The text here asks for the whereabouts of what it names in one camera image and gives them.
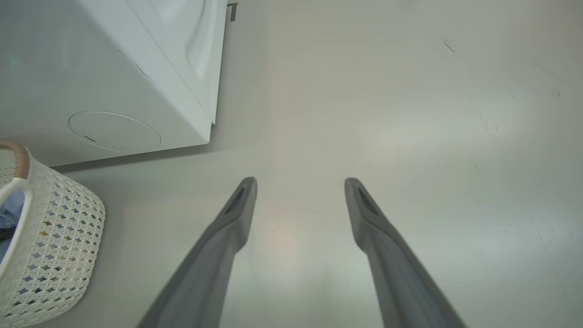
white laundry basket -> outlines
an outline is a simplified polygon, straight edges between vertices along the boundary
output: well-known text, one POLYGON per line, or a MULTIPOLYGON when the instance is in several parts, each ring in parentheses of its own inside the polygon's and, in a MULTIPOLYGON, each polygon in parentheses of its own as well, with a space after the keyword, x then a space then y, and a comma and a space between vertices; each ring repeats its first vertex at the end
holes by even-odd
POLYGON ((72 308, 93 272, 105 208, 79 183, 0 141, 0 204, 16 190, 24 208, 0 264, 0 327, 26 327, 72 308))

gray floor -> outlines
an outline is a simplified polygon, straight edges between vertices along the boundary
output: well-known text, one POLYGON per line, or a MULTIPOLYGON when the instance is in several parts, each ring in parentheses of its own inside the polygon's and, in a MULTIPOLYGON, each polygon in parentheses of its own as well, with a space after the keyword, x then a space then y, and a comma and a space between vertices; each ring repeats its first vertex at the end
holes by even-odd
POLYGON ((381 327, 343 180, 471 328, 583 322, 578 1, 239 0, 207 146, 60 168, 108 216, 90 287, 38 328, 134 327, 237 183, 235 327, 381 327))

clothes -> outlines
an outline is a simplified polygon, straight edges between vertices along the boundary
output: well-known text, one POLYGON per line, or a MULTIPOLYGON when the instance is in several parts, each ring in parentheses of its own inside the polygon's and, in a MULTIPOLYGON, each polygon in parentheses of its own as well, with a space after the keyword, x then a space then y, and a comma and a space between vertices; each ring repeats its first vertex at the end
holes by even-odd
POLYGON ((0 229, 13 228, 18 224, 22 207, 24 205, 24 193, 13 192, 4 204, 0 206, 0 229))
POLYGON ((24 193, 15 191, 0 206, 0 263, 8 251, 24 206, 24 193))
POLYGON ((8 246, 10 246, 11 241, 12 238, 0 242, 0 263, 2 263, 4 255, 6 255, 6 252, 8 251, 8 246))

wooden handle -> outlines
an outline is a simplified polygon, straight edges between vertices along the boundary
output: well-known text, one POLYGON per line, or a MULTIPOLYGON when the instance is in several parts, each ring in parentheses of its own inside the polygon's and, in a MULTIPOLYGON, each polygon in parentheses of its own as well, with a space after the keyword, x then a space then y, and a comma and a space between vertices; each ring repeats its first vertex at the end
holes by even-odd
POLYGON ((26 179, 29 177, 30 158, 26 148, 16 141, 0 140, 0 149, 8 149, 14 153, 14 177, 26 179))

white washing machine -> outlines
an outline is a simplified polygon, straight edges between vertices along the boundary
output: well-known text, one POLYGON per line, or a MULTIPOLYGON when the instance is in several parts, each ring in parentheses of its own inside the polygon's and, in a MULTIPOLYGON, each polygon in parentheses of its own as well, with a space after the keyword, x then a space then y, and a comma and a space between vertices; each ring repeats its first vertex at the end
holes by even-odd
POLYGON ((56 166, 209 142, 227 0, 0 3, 0 139, 56 166))

